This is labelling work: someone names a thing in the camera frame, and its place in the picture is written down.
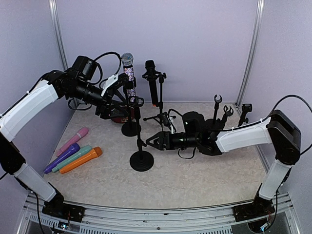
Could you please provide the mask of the black tripod mic stand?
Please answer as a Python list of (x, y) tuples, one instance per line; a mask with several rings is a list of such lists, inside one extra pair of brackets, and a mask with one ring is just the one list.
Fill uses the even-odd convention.
[(163, 83), (164, 83), (164, 80), (167, 78), (167, 76), (166, 76), (166, 73), (161, 73), (161, 72), (158, 72), (158, 71), (156, 71), (156, 76), (157, 76), (157, 79), (159, 80), (159, 84), (160, 84), (160, 98), (158, 98), (158, 106), (157, 106), (159, 108), (159, 113), (156, 116), (145, 117), (143, 120), (144, 121), (148, 121), (148, 120), (153, 119), (158, 124), (160, 124), (161, 128), (163, 129), (164, 125), (161, 122), (160, 114), (164, 113), (164, 111), (163, 111)]

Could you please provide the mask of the black orange mic stand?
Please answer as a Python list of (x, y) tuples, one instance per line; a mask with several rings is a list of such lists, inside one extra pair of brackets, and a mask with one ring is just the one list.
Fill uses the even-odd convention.
[(147, 144), (141, 139), (141, 126), (140, 126), (140, 108), (144, 105), (144, 99), (138, 96), (130, 96), (128, 104), (133, 107), (136, 121), (136, 144), (138, 151), (133, 153), (130, 157), (130, 166), (138, 172), (145, 172), (150, 170), (154, 165), (154, 157), (148, 151), (143, 150)]

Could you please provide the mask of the pink microphone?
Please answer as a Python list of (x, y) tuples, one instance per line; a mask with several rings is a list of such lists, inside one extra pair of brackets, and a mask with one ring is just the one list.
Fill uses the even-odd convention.
[(71, 137), (58, 151), (56, 154), (56, 157), (60, 156), (62, 153), (64, 153), (72, 144), (77, 143), (80, 139), (85, 137), (89, 132), (89, 129), (87, 127), (82, 127), (79, 129), (73, 137)]

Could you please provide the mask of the black microphone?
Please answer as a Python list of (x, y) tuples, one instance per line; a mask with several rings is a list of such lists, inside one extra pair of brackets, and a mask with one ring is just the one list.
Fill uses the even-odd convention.
[(145, 68), (146, 68), (145, 76), (149, 82), (152, 104), (157, 107), (158, 95), (157, 95), (157, 87), (156, 87), (157, 76), (156, 76), (155, 67), (156, 66), (153, 60), (148, 60), (145, 62)]

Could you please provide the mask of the orange microphone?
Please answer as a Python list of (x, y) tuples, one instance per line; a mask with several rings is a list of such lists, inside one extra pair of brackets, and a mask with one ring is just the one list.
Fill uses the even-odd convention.
[(102, 149), (100, 147), (92, 148), (88, 153), (70, 162), (66, 166), (62, 167), (59, 171), (61, 174), (67, 173), (77, 168), (78, 166), (81, 166), (82, 164), (90, 161), (91, 159), (97, 158), (101, 155), (102, 155)]

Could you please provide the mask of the mint green microphone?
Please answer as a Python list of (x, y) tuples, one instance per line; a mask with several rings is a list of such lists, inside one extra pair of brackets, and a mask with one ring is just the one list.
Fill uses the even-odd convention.
[(86, 145), (86, 146), (82, 147), (79, 151), (77, 151), (76, 153), (72, 154), (68, 158), (66, 158), (63, 161), (61, 161), (60, 163), (58, 163), (52, 169), (52, 172), (53, 173), (57, 172), (58, 170), (60, 170), (64, 166), (68, 165), (69, 163), (73, 162), (74, 160), (78, 159), (79, 157), (81, 157), (81, 156), (85, 155), (86, 153), (88, 153), (89, 151), (91, 151), (91, 149), (92, 149), (92, 147), (90, 145)]

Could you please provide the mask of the purple microphone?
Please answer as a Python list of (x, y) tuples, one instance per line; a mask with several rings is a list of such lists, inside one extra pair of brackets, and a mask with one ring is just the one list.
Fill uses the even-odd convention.
[(72, 144), (64, 153), (62, 153), (59, 157), (57, 157), (54, 161), (48, 164), (45, 169), (44, 173), (48, 174), (52, 171), (54, 167), (56, 167), (59, 163), (70, 157), (71, 155), (75, 154), (80, 150), (80, 146), (77, 143)]

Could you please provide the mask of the black pink mic stand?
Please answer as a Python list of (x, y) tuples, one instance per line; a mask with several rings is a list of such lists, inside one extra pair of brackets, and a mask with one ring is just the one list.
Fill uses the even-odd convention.
[(221, 95), (215, 95), (214, 96), (214, 115), (213, 115), (213, 124), (216, 123), (216, 117), (217, 117), (217, 112), (219, 109), (220, 103), (223, 101), (223, 98)]

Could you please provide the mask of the black mint mic stand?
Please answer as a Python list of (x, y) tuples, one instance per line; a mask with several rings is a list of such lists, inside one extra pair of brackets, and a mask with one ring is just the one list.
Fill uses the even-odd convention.
[(225, 105), (223, 107), (223, 111), (224, 111), (224, 114), (223, 114), (223, 117), (221, 119), (221, 123), (225, 124), (227, 122), (228, 117), (231, 117), (234, 114), (234, 110), (231, 106), (228, 107), (227, 105)]

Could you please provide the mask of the black purple mic stand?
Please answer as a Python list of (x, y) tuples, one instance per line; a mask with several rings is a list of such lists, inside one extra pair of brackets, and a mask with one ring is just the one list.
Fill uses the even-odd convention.
[(238, 127), (242, 126), (244, 123), (249, 123), (249, 119), (246, 117), (247, 113), (251, 112), (253, 106), (251, 103), (242, 104), (242, 113), (238, 122)]

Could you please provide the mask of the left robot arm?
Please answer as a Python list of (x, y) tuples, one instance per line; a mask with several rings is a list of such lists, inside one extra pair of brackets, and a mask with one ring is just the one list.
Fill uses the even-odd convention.
[(68, 213), (63, 195), (31, 167), (13, 144), (18, 133), (46, 107), (61, 98), (76, 98), (96, 107), (96, 115), (112, 118), (113, 109), (119, 109), (113, 97), (128, 81), (128, 75), (116, 71), (99, 81), (91, 79), (99, 69), (97, 59), (78, 56), (65, 71), (53, 70), (44, 74), (36, 84), (0, 116), (0, 165), (2, 169), (44, 200), (44, 207), (62, 217)]

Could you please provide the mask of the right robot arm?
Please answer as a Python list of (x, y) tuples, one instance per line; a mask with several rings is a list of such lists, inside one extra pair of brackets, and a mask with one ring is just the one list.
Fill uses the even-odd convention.
[(287, 179), (291, 168), (308, 151), (301, 150), (301, 132), (298, 127), (276, 107), (260, 120), (224, 129), (233, 109), (224, 106), (222, 119), (207, 122), (198, 112), (183, 114), (184, 132), (160, 131), (146, 140), (146, 144), (160, 151), (196, 148), (204, 155), (218, 156), (232, 150), (254, 145), (272, 144), (275, 160), (264, 182), (260, 185), (249, 208), (253, 216), (260, 216), (272, 205), (272, 199)]

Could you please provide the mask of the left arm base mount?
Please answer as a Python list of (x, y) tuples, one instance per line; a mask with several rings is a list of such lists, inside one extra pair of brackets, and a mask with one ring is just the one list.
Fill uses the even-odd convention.
[(81, 223), (85, 213), (85, 208), (66, 203), (62, 204), (60, 207), (49, 207), (46, 205), (42, 208), (42, 213), (52, 217)]

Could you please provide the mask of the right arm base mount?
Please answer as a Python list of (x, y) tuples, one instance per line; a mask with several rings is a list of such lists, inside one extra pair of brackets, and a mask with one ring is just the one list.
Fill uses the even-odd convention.
[(233, 207), (234, 218), (236, 222), (266, 216), (274, 213), (275, 208), (271, 202), (269, 203), (248, 203)]

